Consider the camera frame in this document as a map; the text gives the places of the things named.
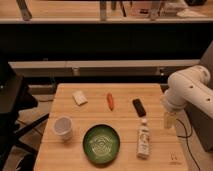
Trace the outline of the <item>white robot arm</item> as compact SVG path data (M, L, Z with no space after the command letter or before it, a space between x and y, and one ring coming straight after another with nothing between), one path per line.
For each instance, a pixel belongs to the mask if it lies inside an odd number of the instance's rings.
M213 90L207 87L211 79L208 69L195 65L172 73L161 103L165 108L164 128L170 129L177 114L191 103L213 119Z

